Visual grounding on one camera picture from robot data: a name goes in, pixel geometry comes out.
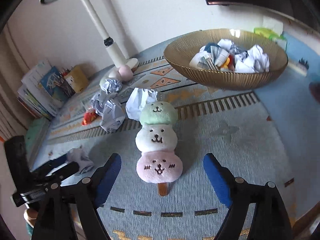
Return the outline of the person's left hand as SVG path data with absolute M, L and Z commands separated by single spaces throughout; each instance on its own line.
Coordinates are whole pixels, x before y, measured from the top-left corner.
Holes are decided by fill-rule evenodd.
M 28 209 L 25 209 L 23 217 L 25 221 L 33 228 L 37 220 L 37 215 L 38 215 L 37 211 L 31 208 L 28 208 Z

